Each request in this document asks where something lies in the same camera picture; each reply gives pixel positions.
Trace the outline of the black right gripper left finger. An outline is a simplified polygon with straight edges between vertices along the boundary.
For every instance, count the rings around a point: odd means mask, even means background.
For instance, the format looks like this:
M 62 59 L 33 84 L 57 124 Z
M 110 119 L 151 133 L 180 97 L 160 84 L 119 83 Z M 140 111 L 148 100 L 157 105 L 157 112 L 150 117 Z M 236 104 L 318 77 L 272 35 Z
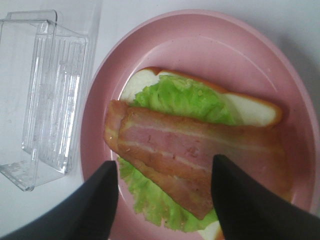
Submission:
M 63 202 L 3 239 L 107 240 L 117 204 L 117 165 L 106 161 Z

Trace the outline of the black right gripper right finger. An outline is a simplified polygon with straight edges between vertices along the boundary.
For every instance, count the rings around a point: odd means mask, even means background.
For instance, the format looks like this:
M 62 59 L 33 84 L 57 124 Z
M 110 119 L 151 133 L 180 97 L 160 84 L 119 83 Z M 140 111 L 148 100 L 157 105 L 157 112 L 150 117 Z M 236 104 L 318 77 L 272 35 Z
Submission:
M 320 219 L 267 190 L 229 158 L 212 161 L 211 196 L 226 240 L 318 240 Z

